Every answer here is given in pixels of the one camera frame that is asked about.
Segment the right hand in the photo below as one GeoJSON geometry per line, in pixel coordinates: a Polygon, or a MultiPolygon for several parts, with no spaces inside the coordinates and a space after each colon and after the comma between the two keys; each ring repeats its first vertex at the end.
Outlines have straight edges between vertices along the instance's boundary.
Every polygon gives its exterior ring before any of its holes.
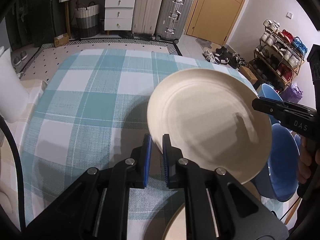
{"type": "Polygon", "coordinates": [[[301,184],[305,184],[307,179],[311,176],[310,165],[312,163],[312,157],[307,150],[307,139],[301,137],[300,156],[298,161],[297,179],[301,184]]]}

